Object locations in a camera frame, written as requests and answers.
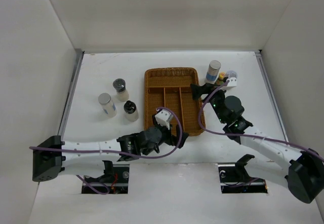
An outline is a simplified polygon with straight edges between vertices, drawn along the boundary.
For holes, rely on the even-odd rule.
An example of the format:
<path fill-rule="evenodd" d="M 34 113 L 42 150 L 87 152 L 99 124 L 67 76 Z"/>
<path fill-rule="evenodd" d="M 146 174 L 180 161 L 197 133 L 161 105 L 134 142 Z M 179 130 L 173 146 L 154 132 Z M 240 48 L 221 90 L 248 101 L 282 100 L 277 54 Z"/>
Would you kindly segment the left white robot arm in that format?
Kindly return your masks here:
<path fill-rule="evenodd" d="M 138 159 L 161 159 L 183 147 L 189 134 L 181 124 L 171 133 L 168 111 L 152 117 L 153 126 L 117 139 L 97 142 L 63 141 L 54 135 L 32 146 L 32 180 L 44 182 L 60 174 L 88 175 L 107 183 L 113 179 L 112 165 Z"/>

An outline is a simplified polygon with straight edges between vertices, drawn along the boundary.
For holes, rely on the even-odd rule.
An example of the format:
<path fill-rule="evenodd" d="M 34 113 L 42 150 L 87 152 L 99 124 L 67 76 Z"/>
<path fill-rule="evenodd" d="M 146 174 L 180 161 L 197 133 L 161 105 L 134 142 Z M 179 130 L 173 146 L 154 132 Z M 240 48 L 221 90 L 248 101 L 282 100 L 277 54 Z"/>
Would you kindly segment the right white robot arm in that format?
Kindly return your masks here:
<path fill-rule="evenodd" d="M 270 138 L 243 116 L 245 111 L 236 96 L 226 96 L 222 86 L 209 83 L 203 86 L 191 84 L 193 100 L 207 95 L 204 104 L 210 103 L 220 123 L 222 135 L 236 143 L 249 147 L 277 164 L 271 167 L 260 163 L 254 156 L 245 155 L 237 161 L 236 178 L 247 181 L 259 177 L 288 189 L 303 203 L 311 203 L 323 191 L 323 158 L 314 150 L 297 144 Z"/>

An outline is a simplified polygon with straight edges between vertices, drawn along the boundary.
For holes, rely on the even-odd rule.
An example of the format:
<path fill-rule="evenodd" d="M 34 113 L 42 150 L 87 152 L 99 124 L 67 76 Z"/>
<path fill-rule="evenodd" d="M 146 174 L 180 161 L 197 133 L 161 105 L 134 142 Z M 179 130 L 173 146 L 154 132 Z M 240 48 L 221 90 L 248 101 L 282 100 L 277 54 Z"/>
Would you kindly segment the clear-lid white spice jar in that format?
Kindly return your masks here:
<path fill-rule="evenodd" d="M 129 100 L 129 94 L 126 89 L 126 82 L 124 79 L 118 78 L 113 81 L 113 87 L 116 90 L 117 98 L 121 102 Z"/>

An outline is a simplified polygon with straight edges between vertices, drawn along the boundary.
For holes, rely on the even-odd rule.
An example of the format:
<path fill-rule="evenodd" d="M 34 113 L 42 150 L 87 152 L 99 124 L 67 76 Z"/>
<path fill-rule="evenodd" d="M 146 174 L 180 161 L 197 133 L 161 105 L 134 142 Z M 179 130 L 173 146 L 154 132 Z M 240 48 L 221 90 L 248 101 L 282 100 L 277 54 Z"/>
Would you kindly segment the black-cap white spice jar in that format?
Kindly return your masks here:
<path fill-rule="evenodd" d="M 139 118 L 138 110 L 136 104 L 130 100 L 126 101 L 124 104 L 125 117 L 131 121 L 135 122 Z"/>

